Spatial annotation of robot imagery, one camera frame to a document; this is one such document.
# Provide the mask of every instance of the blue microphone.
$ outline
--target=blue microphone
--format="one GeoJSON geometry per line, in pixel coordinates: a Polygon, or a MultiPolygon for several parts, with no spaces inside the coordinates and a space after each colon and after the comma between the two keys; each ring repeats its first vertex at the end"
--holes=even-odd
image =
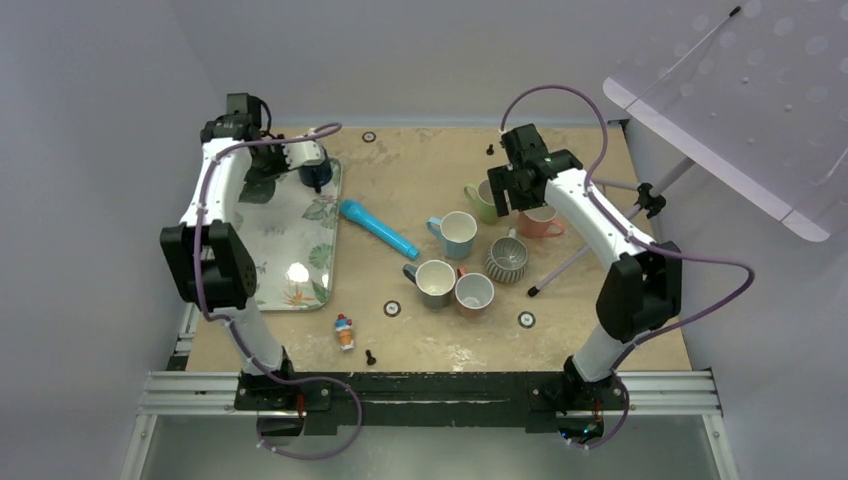
{"type": "Polygon", "coordinates": [[[366,230],[378,236],[410,260],[418,258],[418,249],[413,244],[387,227],[383,222],[377,220],[377,217],[368,213],[368,210],[359,202],[347,199],[342,202],[339,211],[345,218],[362,225],[366,230]]]}

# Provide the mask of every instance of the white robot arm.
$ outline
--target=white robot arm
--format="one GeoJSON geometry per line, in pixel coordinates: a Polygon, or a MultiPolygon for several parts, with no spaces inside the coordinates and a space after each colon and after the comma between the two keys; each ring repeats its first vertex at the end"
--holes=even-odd
{"type": "MultiPolygon", "coordinates": [[[[257,189],[270,199],[281,174],[320,165],[326,160],[326,152],[314,140],[304,140],[284,146],[232,149],[216,160],[224,149],[259,140],[267,133],[259,129],[261,104],[261,100],[248,94],[229,95],[227,114],[207,123],[201,132],[203,164],[191,203],[179,225],[162,229],[160,244],[183,300],[196,303],[192,239],[195,229],[202,229],[201,270],[210,312],[236,322],[248,351],[268,370],[277,371],[284,365],[285,351],[271,335],[253,299],[256,267],[231,222],[244,191],[257,189]],[[219,163],[209,176],[213,162],[219,163]],[[203,225],[197,225],[197,206],[202,204],[206,205],[203,225]]],[[[242,348],[235,346],[242,355],[245,373],[261,375],[242,348]]]]}
{"type": "MultiPolygon", "coordinates": [[[[630,242],[633,237],[645,244],[655,243],[594,190],[595,198],[624,225],[627,234],[614,228],[588,198],[582,164],[568,150],[548,152],[535,126],[504,133],[502,144],[510,163],[488,171],[498,214],[508,213],[505,193],[516,210],[553,207],[586,240],[607,271],[596,302],[600,325],[564,366],[566,394],[580,395],[587,386],[611,377],[617,359],[635,339],[662,327],[679,313],[680,261],[630,242]]],[[[678,251],[671,242],[662,247],[678,251]]]]}

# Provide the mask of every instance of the mug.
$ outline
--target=mug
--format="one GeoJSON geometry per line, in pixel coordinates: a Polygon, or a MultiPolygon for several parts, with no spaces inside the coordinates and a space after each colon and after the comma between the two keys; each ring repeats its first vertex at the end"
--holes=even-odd
{"type": "Polygon", "coordinates": [[[515,283],[527,271],[527,247],[515,238],[515,229],[495,240],[486,254],[486,273],[500,283],[515,283]]]}
{"type": "Polygon", "coordinates": [[[450,305],[456,273],[447,263],[428,260],[418,267],[407,263],[403,266],[403,274],[418,287],[427,308],[438,310],[450,305]]]}
{"type": "Polygon", "coordinates": [[[556,218],[554,207],[525,210],[518,215],[518,233],[525,238],[558,237],[565,233],[565,224],[556,218]]]}
{"type": "Polygon", "coordinates": [[[471,214],[451,212],[441,220],[432,217],[427,220],[427,229],[441,241],[446,257],[462,260],[471,255],[477,236],[477,221],[471,214]]]}
{"type": "Polygon", "coordinates": [[[469,183],[463,189],[465,198],[471,202],[477,212],[477,218],[481,222],[493,225],[498,221],[498,210],[495,208],[495,199],[492,196],[492,188],[489,180],[483,180],[479,185],[469,183]]]}
{"type": "Polygon", "coordinates": [[[465,267],[457,269],[454,295],[459,313],[465,318],[479,317],[495,299],[495,285],[482,273],[468,273],[465,267]]]}

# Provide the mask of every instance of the pink mug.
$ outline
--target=pink mug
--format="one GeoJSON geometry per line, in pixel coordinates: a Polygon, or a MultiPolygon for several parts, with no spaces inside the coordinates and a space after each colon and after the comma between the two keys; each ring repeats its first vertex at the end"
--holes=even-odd
{"type": "Polygon", "coordinates": [[[518,233],[524,238],[558,237],[565,233],[565,224],[556,215],[554,207],[525,210],[518,215],[518,233]]]}

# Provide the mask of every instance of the striped bowl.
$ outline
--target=striped bowl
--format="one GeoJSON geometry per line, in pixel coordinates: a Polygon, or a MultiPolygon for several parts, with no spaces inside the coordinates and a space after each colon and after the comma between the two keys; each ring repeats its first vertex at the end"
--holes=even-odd
{"type": "Polygon", "coordinates": [[[486,254],[486,273],[498,283],[515,283],[527,272],[527,247],[515,238],[515,229],[499,238],[486,254]]]}

